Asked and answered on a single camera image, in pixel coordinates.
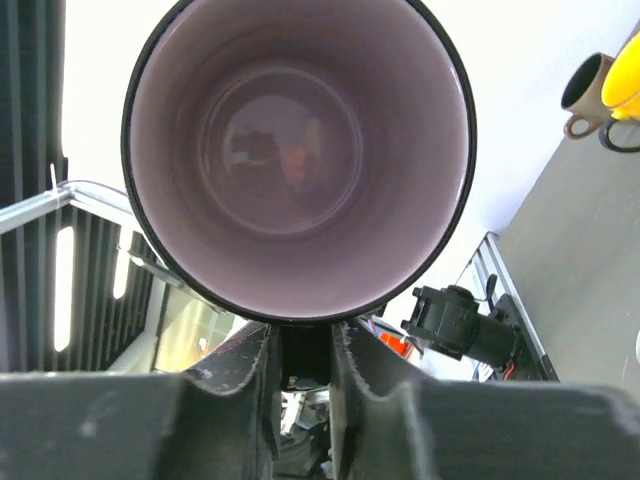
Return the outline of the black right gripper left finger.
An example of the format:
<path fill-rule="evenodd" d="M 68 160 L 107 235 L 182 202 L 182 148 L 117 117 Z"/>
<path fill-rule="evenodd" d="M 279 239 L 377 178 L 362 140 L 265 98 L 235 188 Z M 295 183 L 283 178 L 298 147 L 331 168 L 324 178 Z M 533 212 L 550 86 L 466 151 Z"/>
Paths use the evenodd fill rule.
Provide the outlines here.
<path fill-rule="evenodd" d="M 269 479 L 280 331 L 249 323 L 181 373 L 1 378 L 5 479 Z"/>

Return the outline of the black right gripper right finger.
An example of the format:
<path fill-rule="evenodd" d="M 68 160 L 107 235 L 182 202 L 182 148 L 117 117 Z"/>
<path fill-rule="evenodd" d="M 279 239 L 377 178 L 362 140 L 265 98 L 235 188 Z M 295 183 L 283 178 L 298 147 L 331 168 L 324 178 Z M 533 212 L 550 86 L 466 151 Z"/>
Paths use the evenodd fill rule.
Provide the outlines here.
<path fill-rule="evenodd" d="M 339 479 L 635 479 L 639 408 L 622 391 L 429 377 L 357 323 L 332 329 Z"/>

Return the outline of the lilac purple mug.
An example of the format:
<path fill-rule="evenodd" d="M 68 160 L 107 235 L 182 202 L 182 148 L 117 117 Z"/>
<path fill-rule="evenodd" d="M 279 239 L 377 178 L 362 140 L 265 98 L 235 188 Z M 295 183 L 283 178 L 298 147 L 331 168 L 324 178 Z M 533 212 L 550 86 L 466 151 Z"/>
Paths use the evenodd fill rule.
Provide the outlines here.
<path fill-rule="evenodd" d="M 420 1 L 179 1 L 132 70 L 120 151 L 142 233 L 188 287 L 302 326 L 430 268 L 477 143 L 465 66 Z"/>

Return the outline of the dark brown red mug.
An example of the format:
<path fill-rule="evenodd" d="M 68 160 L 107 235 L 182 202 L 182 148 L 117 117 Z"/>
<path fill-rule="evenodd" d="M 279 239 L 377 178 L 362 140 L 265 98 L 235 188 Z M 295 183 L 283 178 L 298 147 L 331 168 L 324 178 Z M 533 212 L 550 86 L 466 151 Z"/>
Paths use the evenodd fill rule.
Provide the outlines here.
<path fill-rule="evenodd" d="M 561 97 L 561 108 L 571 113 L 563 129 L 566 138 L 582 139 L 611 118 L 601 100 L 601 91 L 613 63 L 613 57 L 595 53 L 571 76 Z"/>

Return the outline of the yellow mug black handle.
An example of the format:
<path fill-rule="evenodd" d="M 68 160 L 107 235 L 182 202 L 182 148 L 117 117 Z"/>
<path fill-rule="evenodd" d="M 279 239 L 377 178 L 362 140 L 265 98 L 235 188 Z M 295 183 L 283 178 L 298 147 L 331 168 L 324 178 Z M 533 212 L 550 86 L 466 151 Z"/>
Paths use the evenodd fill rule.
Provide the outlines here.
<path fill-rule="evenodd" d="M 639 33 L 635 33 L 615 58 L 604 80 L 601 101 L 610 118 L 599 128 L 600 143 L 617 153 L 638 153 L 638 146 L 618 146 L 610 131 L 616 123 L 639 121 Z"/>

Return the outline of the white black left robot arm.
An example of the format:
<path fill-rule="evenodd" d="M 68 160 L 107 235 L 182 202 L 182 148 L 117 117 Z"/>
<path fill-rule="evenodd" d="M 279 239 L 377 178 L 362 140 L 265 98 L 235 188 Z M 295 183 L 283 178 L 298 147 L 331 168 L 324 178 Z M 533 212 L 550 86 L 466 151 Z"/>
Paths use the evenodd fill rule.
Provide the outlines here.
<path fill-rule="evenodd" d="M 494 369 L 516 363 L 522 351 L 519 330 L 479 312 L 468 290 L 451 285 L 413 291 L 416 303 L 401 328 L 426 347 L 455 360 L 466 356 Z"/>

